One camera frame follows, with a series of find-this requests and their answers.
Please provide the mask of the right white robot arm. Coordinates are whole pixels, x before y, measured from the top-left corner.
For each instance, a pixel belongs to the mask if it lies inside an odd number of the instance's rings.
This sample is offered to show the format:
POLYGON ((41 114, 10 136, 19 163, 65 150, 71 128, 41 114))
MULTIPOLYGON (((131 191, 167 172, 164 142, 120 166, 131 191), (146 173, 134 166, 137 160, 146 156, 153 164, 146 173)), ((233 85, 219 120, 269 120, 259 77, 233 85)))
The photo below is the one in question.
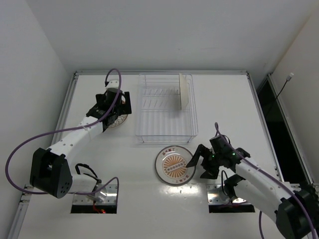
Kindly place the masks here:
POLYGON ((286 239, 302 239, 319 234, 319 196, 312 184, 303 182, 291 188, 261 169, 242 148, 233 148, 224 136, 210 139, 211 148, 200 144, 187 167, 202 157, 203 179, 216 179, 221 166, 234 172, 224 181, 230 200, 241 198, 267 215, 286 239))

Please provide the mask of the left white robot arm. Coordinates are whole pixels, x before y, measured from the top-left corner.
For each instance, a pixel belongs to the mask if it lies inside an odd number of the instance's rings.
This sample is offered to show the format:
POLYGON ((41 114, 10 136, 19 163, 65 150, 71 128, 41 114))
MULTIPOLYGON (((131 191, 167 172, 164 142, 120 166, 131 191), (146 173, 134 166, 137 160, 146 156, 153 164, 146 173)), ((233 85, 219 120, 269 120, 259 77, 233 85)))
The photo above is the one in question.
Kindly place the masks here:
POLYGON ((71 173, 71 162, 94 137, 114 125, 118 117, 131 112, 130 93, 119 89, 119 80, 109 81, 105 93, 96 95, 96 104, 79 123, 79 129, 70 131, 47 149, 35 151, 30 184, 58 199, 67 193, 97 190, 101 180, 97 176, 71 173))

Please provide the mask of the glass plate orange sunburst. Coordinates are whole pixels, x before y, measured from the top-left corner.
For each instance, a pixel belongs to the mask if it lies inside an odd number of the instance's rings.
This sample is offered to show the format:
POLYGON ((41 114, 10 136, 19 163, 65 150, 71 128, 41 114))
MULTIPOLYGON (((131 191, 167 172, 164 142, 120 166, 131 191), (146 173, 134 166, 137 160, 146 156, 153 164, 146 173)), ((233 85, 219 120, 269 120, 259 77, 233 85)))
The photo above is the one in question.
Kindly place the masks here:
POLYGON ((187 168, 192 153, 185 147, 171 145, 163 148, 155 158, 155 173, 164 183, 181 186, 194 176, 196 167, 187 168))

